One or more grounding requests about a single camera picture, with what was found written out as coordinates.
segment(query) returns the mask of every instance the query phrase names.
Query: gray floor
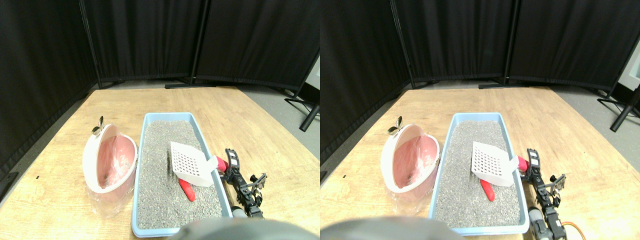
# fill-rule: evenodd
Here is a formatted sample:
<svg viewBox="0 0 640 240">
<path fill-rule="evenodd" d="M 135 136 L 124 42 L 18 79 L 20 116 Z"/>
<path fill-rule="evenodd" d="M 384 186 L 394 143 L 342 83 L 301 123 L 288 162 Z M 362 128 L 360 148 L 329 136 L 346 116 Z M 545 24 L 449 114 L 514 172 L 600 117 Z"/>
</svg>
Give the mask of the gray floor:
<svg viewBox="0 0 640 240">
<path fill-rule="evenodd" d="M 434 89 L 456 89 L 456 88 L 477 88 L 479 84 L 494 83 L 482 80 L 454 80 L 442 81 L 437 84 L 427 86 L 424 90 Z M 411 86 L 406 86 L 404 90 L 410 90 Z M 613 104 L 602 105 L 597 101 L 596 94 L 576 86 L 553 86 L 551 89 L 556 92 L 564 101 L 569 103 L 582 117 L 584 117 L 595 129 L 604 136 L 613 147 L 622 154 L 629 163 L 640 172 L 640 119 L 627 117 L 617 132 L 609 130 L 611 124 L 616 119 L 620 111 Z M 397 99 L 387 102 L 377 110 L 362 126 L 360 126 L 328 159 L 320 166 L 320 171 L 327 171 L 328 174 L 322 179 L 324 183 L 340 162 L 349 154 L 353 147 L 360 141 L 362 136 L 380 119 L 380 117 L 391 108 Z"/>
<path fill-rule="evenodd" d="M 165 84 L 180 83 L 177 81 L 167 80 L 133 80 L 126 81 L 122 84 L 112 86 L 110 90 L 119 89 L 140 89 L 140 88 L 164 88 Z M 264 86 L 238 86 L 238 88 L 260 107 L 262 107 L 267 113 L 275 118 L 280 124 L 282 124 L 294 137 L 300 141 L 317 159 L 320 158 L 320 117 L 311 123 L 306 132 L 298 129 L 300 124 L 305 119 L 308 111 L 301 104 L 289 105 L 284 101 L 285 96 L 267 88 Z M 22 159 L 13 167 L 11 172 L 20 172 L 17 179 L 22 177 L 22 174 L 31 166 L 31 163 L 40 155 L 44 147 L 49 144 L 53 136 L 60 130 L 62 125 L 73 115 L 80 105 L 84 102 L 80 100 L 76 102 L 69 110 L 67 110 L 58 121 L 56 121 L 51 128 L 31 147 Z"/>
</svg>

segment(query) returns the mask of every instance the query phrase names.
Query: metal clip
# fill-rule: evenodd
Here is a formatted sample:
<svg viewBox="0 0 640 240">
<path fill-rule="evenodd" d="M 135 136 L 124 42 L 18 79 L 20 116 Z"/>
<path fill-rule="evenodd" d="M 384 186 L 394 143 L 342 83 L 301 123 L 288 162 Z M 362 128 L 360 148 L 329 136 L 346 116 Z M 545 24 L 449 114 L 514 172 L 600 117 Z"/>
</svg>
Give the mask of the metal clip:
<svg viewBox="0 0 640 240">
<path fill-rule="evenodd" d="M 398 131 L 400 131 L 400 128 L 402 128 L 402 116 L 400 116 L 398 118 L 398 120 L 396 120 L 396 125 L 389 128 L 389 130 L 387 130 L 387 134 L 393 136 L 396 135 L 396 133 L 398 133 Z"/>
<path fill-rule="evenodd" d="M 100 121 L 98 121 L 98 126 L 94 127 L 93 130 L 91 130 L 91 133 L 93 135 L 98 136 L 100 134 L 100 132 L 102 131 L 102 124 L 104 122 L 103 120 L 104 120 L 103 116 L 100 116 Z"/>
</svg>

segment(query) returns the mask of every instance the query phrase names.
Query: white litter scoop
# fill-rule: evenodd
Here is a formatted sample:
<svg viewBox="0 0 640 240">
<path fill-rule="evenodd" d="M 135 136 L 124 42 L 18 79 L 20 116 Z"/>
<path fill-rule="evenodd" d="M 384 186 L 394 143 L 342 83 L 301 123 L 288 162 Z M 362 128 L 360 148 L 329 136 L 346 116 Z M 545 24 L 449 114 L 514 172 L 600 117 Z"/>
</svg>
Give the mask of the white litter scoop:
<svg viewBox="0 0 640 240">
<path fill-rule="evenodd" d="M 509 154 L 502 149 L 474 142 L 471 172 L 481 180 L 496 186 L 508 187 L 513 185 L 513 171 L 517 168 L 517 156 L 509 160 Z"/>
<path fill-rule="evenodd" d="M 211 187 L 211 172 L 218 167 L 218 160 L 213 156 L 207 161 L 204 153 L 195 147 L 171 142 L 171 166 L 178 178 L 199 187 Z"/>
</svg>

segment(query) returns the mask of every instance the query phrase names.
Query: red handle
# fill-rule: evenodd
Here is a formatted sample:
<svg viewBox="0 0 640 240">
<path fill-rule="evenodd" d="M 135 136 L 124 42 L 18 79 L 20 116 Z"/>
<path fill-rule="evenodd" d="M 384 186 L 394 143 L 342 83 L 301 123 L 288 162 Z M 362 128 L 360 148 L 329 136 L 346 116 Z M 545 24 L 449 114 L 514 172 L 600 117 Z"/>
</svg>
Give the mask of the red handle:
<svg viewBox="0 0 640 240">
<path fill-rule="evenodd" d="M 227 162 L 218 156 L 216 158 L 218 158 L 218 171 L 225 172 L 227 170 Z"/>
<path fill-rule="evenodd" d="M 486 193 L 486 197 L 489 198 L 489 201 L 493 202 L 493 200 L 495 200 L 495 193 L 493 192 L 491 184 L 485 180 L 480 179 L 480 185 L 482 185 L 484 193 Z"/>
<path fill-rule="evenodd" d="M 527 160 L 525 160 L 524 158 L 518 156 L 518 169 L 520 169 L 521 172 L 526 172 L 527 169 L 529 168 L 528 165 L 529 162 L 527 162 Z"/>
<path fill-rule="evenodd" d="M 187 195 L 187 198 L 189 199 L 189 201 L 192 201 L 192 202 L 195 201 L 196 193 L 193 192 L 193 189 L 191 188 L 191 184 L 189 184 L 187 181 L 182 179 L 178 179 L 178 183 L 180 184 L 180 187 L 182 187 L 184 194 Z"/>
</svg>

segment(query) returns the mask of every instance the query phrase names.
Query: table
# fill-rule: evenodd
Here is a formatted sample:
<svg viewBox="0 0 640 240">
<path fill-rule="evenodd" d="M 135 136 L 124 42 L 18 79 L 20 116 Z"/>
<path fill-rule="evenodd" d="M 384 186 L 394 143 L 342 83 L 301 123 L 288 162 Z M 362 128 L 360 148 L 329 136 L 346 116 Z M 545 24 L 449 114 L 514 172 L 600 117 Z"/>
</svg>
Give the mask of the table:
<svg viewBox="0 0 640 240">
<path fill-rule="evenodd" d="M 132 201 L 114 218 L 90 207 L 82 171 L 84 144 L 100 116 L 140 142 L 146 113 L 191 112 L 211 154 L 236 150 L 241 173 L 266 172 L 260 207 L 266 219 L 319 234 L 319 161 L 249 97 L 233 87 L 97 90 L 69 118 L 0 209 L 0 238 L 133 239 Z M 232 205 L 233 187 L 224 183 Z"/>
<path fill-rule="evenodd" d="M 393 215 L 380 172 L 387 129 L 398 116 L 444 145 L 451 118 L 461 112 L 499 112 L 515 153 L 538 151 L 542 176 L 566 174 L 561 221 L 577 224 L 587 239 L 640 239 L 640 174 L 600 133 L 548 88 L 409 90 L 369 129 L 323 184 L 321 228 L 339 221 Z M 527 205 L 535 194 L 525 185 Z M 427 217 L 429 206 L 417 216 Z M 569 239 L 580 239 L 566 227 Z M 478 239 L 530 239 L 527 235 Z"/>
</svg>

